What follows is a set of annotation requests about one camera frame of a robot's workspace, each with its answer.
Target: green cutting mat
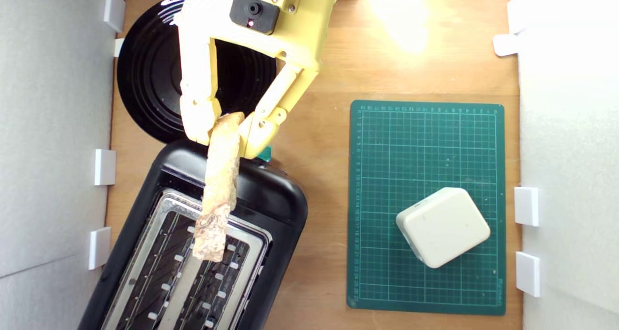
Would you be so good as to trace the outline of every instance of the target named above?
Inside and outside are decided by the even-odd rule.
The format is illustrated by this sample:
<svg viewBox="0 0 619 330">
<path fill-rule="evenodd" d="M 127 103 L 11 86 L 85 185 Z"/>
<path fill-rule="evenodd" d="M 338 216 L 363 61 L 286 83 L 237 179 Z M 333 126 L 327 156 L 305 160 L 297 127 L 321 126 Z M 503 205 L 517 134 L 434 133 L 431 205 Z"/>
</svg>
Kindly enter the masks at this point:
<svg viewBox="0 0 619 330">
<path fill-rule="evenodd" d="M 350 113 L 349 306 L 503 315 L 503 107 L 357 100 Z M 443 187 L 466 189 L 491 235 L 431 269 L 416 259 L 396 215 Z"/>
</svg>

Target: yellow robotic hand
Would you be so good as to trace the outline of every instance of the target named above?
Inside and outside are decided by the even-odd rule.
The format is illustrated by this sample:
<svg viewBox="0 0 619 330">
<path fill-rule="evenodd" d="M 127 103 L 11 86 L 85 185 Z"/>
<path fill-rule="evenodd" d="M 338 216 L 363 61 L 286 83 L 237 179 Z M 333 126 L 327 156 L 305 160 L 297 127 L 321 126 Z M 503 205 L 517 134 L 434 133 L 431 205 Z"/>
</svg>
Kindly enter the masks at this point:
<svg viewBox="0 0 619 330">
<path fill-rule="evenodd" d="M 285 61 L 256 110 L 239 128 L 239 155 L 256 157 L 277 133 L 321 68 L 336 0 L 185 0 L 175 17 L 181 50 L 180 107 L 189 139 L 208 145 L 221 115 L 214 39 Z"/>
</svg>

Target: wooden surface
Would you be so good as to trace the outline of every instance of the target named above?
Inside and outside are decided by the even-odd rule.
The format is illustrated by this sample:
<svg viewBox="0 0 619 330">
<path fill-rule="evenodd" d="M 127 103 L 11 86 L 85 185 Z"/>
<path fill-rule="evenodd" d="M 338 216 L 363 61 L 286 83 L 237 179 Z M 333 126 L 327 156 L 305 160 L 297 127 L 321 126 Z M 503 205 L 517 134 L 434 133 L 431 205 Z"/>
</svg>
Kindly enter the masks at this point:
<svg viewBox="0 0 619 330">
<path fill-rule="evenodd" d="M 125 30 L 160 0 L 126 0 Z M 493 54 L 507 31 L 509 0 L 339 0 L 323 52 L 324 69 L 273 143 L 276 165 L 305 192 L 307 224 L 270 312 L 267 330 L 521 330 L 513 221 L 519 183 L 517 61 Z M 505 107 L 507 313 L 460 316 L 352 310 L 345 303 L 349 112 L 354 99 L 500 103 Z M 150 163 L 163 146 L 142 132 L 115 89 L 111 147 L 117 184 L 107 225 L 113 240 Z"/>
</svg>

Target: white bracket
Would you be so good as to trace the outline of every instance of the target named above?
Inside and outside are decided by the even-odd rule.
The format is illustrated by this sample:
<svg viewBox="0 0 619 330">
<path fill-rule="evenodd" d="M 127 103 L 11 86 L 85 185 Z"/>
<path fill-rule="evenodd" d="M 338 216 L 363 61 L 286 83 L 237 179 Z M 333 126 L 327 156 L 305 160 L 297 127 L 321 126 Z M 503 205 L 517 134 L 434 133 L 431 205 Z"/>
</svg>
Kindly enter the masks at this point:
<svg viewBox="0 0 619 330">
<path fill-rule="evenodd" d="M 518 53 L 520 46 L 517 34 L 527 27 L 529 21 L 526 5 L 520 0 L 509 0 L 507 19 L 509 34 L 495 35 L 493 39 L 495 53 L 499 57 Z"/>
<path fill-rule="evenodd" d="M 540 297 L 540 259 L 516 252 L 516 287 L 533 297 Z"/>
<path fill-rule="evenodd" d="M 110 227 L 103 227 L 90 232 L 88 269 L 93 270 L 108 261 L 110 257 L 111 234 L 112 230 Z"/>
<path fill-rule="evenodd" d="M 122 39 L 116 39 L 114 41 L 114 57 L 118 58 L 120 55 L 120 49 L 122 48 L 122 44 L 124 43 L 124 37 Z"/>
<path fill-rule="evenodd" d="M 124 26 L 124 0 L 105 0 L 103 21 L 116 32 L 122 32 Z"/>
<path fill-rule="evenodd" d="M 540 224 L 536 187 L 514 187 L 514 211 L 518 224 L 537 227 Z"/>
<path fill-rule="evenodd" d="M 95 150 L 95 185 L 116 184 L 116 151 Z"/>
</svg>

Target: white wall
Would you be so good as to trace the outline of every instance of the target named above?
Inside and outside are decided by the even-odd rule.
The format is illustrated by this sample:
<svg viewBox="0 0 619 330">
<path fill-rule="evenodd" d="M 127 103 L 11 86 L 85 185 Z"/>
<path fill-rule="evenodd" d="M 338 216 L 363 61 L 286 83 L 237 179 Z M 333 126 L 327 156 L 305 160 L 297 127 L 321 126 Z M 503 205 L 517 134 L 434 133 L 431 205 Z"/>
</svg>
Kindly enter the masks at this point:
<svg viewBox="0 0 619 330">
<path fill-rule="evenodd" d="M 520 0 L 523 186 L 540 189 L 541 297 L 524 297 L 527 330 L 619 329 L 619 3 Z"/>
<path fill-rule="evenodd" d="M 0 329 L 77 326 L 100 270 L 95 149 L 110 144 L 104 0 L 0 0 Z"/>
</svg>

